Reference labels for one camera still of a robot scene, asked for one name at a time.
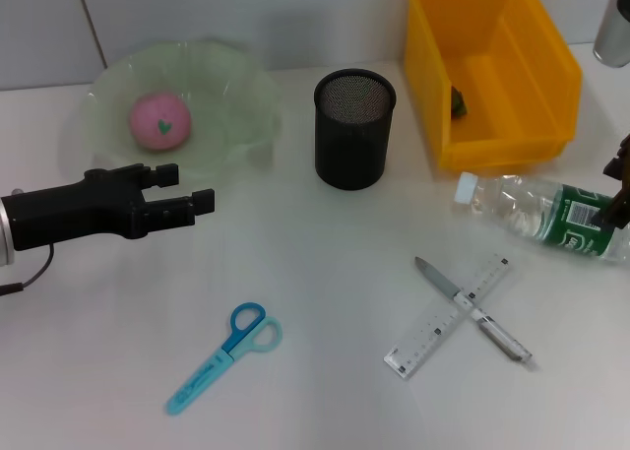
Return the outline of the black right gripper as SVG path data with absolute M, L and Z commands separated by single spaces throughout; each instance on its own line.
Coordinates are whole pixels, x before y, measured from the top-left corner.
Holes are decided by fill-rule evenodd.
M 630 221 L 630 135 L 620 143 L 616 156 L 606 165 L 603 174 L 622 183 L 623 188 L 604 209 L 592 217 L 592 224 L 601 229 L 624 229 Z

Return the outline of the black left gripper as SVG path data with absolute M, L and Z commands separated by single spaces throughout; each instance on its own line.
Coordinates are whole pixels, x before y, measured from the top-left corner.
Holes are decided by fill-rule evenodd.
M 149 168 L 134 164 L 91 169 L 76 183 L 1 199 L 14 249 L 26 251 L 50 243 L 111 233 L 137 239 L 149 232 L 194 225 L 213 213 L 215 191 L 146 203 L 142 191 L 179 184 L 175 163 Z

